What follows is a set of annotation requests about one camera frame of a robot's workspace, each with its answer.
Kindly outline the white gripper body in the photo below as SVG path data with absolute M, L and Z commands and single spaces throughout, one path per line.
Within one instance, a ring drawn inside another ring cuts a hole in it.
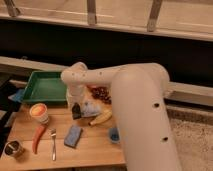
M 85 86 L 84 85 L 71 85 L 67 87 L 66 99 L 67 102 L 80 103 L 83 102 L 85 97 Z

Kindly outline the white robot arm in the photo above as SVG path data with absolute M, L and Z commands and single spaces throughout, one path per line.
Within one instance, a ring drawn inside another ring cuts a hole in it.
M 61 79 L 69 105 L 83 100 L 87 85 L 111 89 L 128 171 L 182 171 L 164 103 L 169 74 L 163 66 L 142 63 L 89 70 L 78 62 L 63 70 Z

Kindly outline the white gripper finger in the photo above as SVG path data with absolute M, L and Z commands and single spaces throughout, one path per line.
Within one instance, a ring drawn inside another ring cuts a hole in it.
M 84 114 L 85 114 L 85 107 L 86 107 L 86 102 L 80 103 L 81 115 L 84 115 Z
M 72 112 L 73 103 L 67 102 L 68 110 Z

